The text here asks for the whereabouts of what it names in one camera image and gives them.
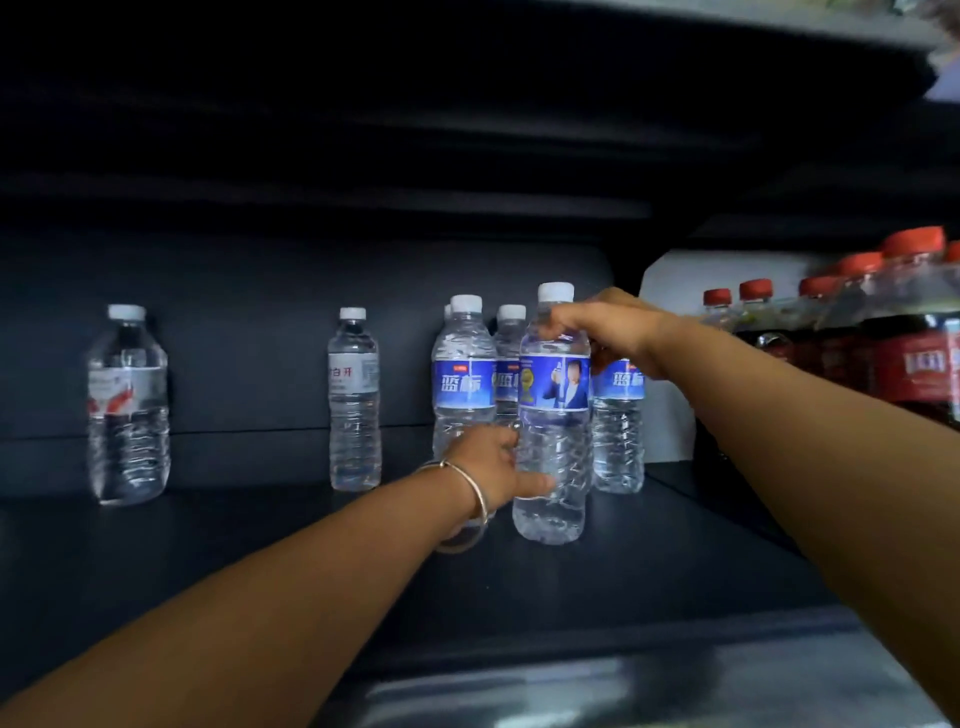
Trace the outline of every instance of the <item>left hand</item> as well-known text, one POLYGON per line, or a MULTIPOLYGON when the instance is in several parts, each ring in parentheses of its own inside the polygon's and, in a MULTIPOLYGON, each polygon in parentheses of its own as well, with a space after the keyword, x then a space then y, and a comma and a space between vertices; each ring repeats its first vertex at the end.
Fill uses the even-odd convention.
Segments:
POLYGON ((444 454, 477 481, 491 513, 515 497, 545 496, 556 485, 551 475, 516 470, 516 438, 516 430, 508 427, 474 425, 450 443, 444 454))

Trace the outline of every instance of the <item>bottle with blue label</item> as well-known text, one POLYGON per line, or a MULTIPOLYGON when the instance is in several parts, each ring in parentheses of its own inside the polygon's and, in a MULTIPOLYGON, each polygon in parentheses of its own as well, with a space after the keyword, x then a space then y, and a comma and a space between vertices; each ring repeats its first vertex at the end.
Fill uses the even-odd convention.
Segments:
POLYGON ((433 348, 433 456, 442 458, 470 425, 492 423, 496 346, 483 323, 483 299, 454 296, 433 348))
POLYGON ((496 423, 516 425, 516 397, 520 384, 520 342, 527 329, 527 307, 515 303, 501 305, 496 312, 496 423))
POLYGON ((572 283, 543 283, 537 317, 520 344, 516 467, 549 473, 546 497, 515 498, 514 525, 524 538, 559 545, 584 530, 590 484, 590 342, 583 331, 541 340, 540 323, 556 303, 573 301, 572 283))
POLYGON ((607 493, 643 486, 643 374, 629 359, 593 380, 593 485, 607 493))
POLYGON ((326 347, 330 485, 338 491, 366 491, 380 483, 380 354, 366 323, 366 308, 341 308, 337 333, 326 347))

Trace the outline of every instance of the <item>bangle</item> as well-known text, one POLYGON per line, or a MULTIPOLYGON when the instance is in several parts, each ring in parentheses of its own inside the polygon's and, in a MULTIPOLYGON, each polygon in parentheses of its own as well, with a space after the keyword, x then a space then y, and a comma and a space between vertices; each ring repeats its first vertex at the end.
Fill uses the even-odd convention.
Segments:
POLYGON ((480 503, 480 523, 477 525, 474 533, 466 541, 461 544, 451 543, 456 541, 456 536, 452 539, 447 539, 437 546, 438 553, 463 553, 464 551, 473 548, 476 546, 477 542, 483 537, 484 532, 487 530, 487 522, 490 519, 490 514, 487 510, 487 499, 483 495, 483 491, 480 490, 480 486, 477 485, 477 481, 472 478, 470 473, 465 471, 456 463, 451 463, 449 460, 431 460, 428 463, 423 463, 419 468, 415 470, 415 473, 420 471, 427 470, 429 468, 451 468, 459 473, 463 479, 469 484, 470 488, 473 489, 473 493, 477 496, 477 501, 480 503))

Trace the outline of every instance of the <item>bottle with white label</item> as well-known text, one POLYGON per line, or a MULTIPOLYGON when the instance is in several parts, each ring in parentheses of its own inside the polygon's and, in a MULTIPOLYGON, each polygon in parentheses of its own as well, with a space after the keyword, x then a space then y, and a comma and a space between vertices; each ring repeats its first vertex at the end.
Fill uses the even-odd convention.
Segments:
POLYGON ((433 456, 440 459, 469 425, 492 423, 496 347, 483 323, 483 299, 454 296, 433 348, 433 456))
POLYGON ((520 342, 527 329, 527 307, 516 303, 500 306, 496 312, 496 423, 516 425, 516 393, 520 385, 520 342))
POLYGON ((113 329, 86 360, 87 467, 102 505, 133 505, 163 493, 170 475, 167 354, 143 306, 107 311, 113 329))
POLYGON ((593 377, 593 486, 637 493, 643 485, 643 374, 629 359, 593 377))
POLYGON ((380 355, 367 309, 340 309, 326 346, 330 401, 330 485, 366 491, 380 483, 380 355))
POLYGON ((580 538, 590 484, 590 342, 583 331, 540 339, 540 323, 556 303, 573 301, 572 283, 543 283, 535 318, 520 344, 516 468, 549 473, 545 497, 515 498, 514 525, 524 538, 567 544, 580 538))

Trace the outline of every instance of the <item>right hand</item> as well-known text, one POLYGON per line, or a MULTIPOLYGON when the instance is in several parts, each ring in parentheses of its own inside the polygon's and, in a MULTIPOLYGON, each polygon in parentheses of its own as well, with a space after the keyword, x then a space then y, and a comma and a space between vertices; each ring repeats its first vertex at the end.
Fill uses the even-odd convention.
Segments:
POLYGON ((593 349, 594 372, 626 358, 651 379, 664 379, 660 343, 680 320, 624 290, 608 288, 589 301, 555 305, 550 320, 540 327, 540 336, 553 339, 568 329, 585 330, 593 349))

